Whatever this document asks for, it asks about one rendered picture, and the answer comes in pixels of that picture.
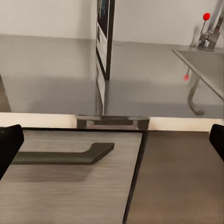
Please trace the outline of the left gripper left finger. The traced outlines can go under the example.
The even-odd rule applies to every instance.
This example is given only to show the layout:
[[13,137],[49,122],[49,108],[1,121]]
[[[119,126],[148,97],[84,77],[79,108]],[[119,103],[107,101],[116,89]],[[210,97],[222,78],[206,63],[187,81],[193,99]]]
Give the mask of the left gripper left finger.
[[20,124],[0,129],[0,180],[24,142]]

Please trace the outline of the poster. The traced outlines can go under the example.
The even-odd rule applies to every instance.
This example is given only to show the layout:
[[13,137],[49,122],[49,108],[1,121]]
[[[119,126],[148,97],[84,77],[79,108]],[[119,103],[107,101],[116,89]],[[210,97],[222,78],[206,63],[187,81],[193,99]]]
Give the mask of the poster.
[[96,49],[106,80],[110,80],[114,7],[115,0],[97,0]]

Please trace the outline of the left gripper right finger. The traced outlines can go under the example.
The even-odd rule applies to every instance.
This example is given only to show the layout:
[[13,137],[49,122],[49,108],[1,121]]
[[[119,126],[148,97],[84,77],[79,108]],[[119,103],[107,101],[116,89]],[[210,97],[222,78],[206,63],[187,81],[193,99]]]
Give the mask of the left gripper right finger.
[[224,126],[214,124],[210,132],[209,141],[224,161]]

